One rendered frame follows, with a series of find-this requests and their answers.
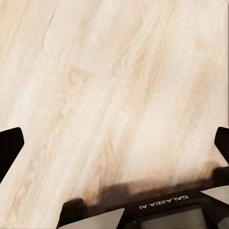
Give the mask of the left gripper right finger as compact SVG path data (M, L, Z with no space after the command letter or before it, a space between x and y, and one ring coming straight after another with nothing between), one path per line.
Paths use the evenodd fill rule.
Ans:
M229 128L218 127L214 144L229 164Z

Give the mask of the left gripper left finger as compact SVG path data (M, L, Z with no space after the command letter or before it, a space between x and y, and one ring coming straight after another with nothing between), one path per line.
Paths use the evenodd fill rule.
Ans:
M20 127L0 132L0 183L24 146Z

